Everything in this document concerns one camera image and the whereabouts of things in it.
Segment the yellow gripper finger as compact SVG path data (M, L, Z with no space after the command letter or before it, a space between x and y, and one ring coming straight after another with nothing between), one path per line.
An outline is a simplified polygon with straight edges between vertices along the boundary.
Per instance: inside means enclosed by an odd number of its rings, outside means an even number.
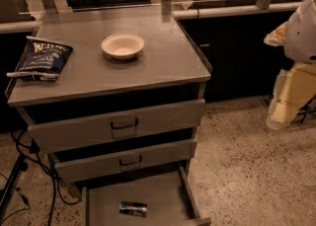
M267 126L274 130L289 126L300 109L315 96L315 65L295 63L289 71L281 69L276 76Z
M264 43L270 46L283 46L285 39L285 31L286 31L287 22L279 25L275 30L271 33L267 34L264 38Z

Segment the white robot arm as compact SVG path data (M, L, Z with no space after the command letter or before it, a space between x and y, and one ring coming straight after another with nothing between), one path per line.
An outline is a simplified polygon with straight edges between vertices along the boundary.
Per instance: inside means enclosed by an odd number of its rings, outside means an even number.
M287 127L316 95L316 0L303 0L290 18L264 38L264 43L282 46L293 60L289 71L276 76L266 124L278 130Z

